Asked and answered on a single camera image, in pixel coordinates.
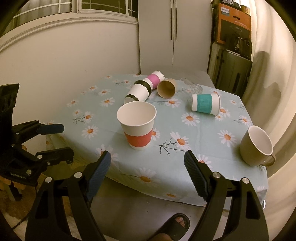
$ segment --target tablecloth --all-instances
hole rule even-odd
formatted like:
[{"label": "tablecloth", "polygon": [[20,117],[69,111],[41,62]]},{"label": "tablecloth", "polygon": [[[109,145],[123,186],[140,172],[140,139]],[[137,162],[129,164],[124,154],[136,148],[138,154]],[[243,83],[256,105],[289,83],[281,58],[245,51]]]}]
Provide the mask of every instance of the tablecloth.
[{"label": "tablecloth", "polygon": [[241,158],[239,144],[252,125],[240,98],[202,87],[202,93],[219,94],[221,109],[217,116],[191,111],[192,88],[177,81],[176,94],[161,98],[156,90],[146,100],[157,109],[152,142],[142,151],[132,149],[116,118],[125,95],[143,75],[107,76],[73,96],[51,123],[62,123],[62,134],[48,135],[48,149],[69,146],[74,150],[72,168],[97,161],[104,150],[111,153],[107,177],[142,193],[193,205],[205,206],[184,166],[184,152],[192,150],[200,162],[224,177],[250,179],[260,202],[267,192],[266,168],[251,167]]}]

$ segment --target table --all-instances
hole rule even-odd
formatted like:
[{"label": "table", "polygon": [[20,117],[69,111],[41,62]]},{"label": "table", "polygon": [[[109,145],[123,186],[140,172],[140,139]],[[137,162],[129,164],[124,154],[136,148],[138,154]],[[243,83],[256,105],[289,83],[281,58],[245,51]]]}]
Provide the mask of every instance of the table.
[{"label": "table", "polygon": [[[104,150],[111,153],[107,177],[142,193],[176,202],[205,206],[184,166],[184,152],[192,150],[200,162],[224,177],[250,179],[260,202],[267,192],[266,168],[251,167],[241,158],[239,143],[252,125],[240,98],[201,86],[203,93],[218,93],[218,116],[191,111],[191,88],[177,80],[171,99],[156,90],[147,99],[157,109],[152,143],[142,151],[132,149],[116,118],[116,112],[132,84],[143,75],[115,75],[99,80],[64,104],[49,123],[62,123],[62,134],[46,137],[48,149],[69,146],[74,150],[71,168],[95,162]],[[229,209],[230,199],[225,203]]]}]

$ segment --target black cable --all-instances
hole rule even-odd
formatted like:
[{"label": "black cable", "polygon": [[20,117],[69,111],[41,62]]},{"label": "black cable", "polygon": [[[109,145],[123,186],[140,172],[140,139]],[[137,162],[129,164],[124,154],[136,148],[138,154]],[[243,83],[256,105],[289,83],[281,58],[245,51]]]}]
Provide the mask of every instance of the black cable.
[{"label": "black cable", "polygon": [[21,225],[24,221],[26,221],[26,219],[28,218],[30,214],[30,211],[28,212],[28,214],[21,220],[19,221],[13,228],[12,230],[16,229],[19,225]]}]

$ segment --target slipper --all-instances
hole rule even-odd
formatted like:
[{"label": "slipper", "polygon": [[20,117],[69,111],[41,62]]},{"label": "slipper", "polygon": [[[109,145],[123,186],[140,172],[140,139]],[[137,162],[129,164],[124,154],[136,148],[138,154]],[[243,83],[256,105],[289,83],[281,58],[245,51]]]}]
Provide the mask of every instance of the slipper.
[{"label": "slipper", "polygon": [[[185,221],[185,227],[180,225],[175,220],[175,218],[177,218],[177,217],[183,218],[183,220]],[[170,236],[170,238],[173,241],[178,241],[185,235],[185,233],[187,233],[189,227],[190,227],[189,218],[185,214],[176,213],[175,215],[170,217],[168,221],[165,222],[165,224],[155,233],[154,236],[156,236],[157,234],[160,234],[160,233],[164,233],[164,234],[167,234],[168,236]]]}]

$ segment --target cabinet door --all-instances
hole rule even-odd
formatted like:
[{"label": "cabinet door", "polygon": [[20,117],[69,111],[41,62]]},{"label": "cabinet door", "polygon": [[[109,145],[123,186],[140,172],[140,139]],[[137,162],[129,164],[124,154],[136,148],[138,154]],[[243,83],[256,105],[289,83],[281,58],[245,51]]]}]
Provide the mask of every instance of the cabinet door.
[{"label": "cabinet door", "polygon": [[141,74],[173,65],[173,0],[138,0]]},{"label": "cabinet door", "polygon": [[175,1],[173,65],[192,71],[207,71],[212,28],[211,1]]}]

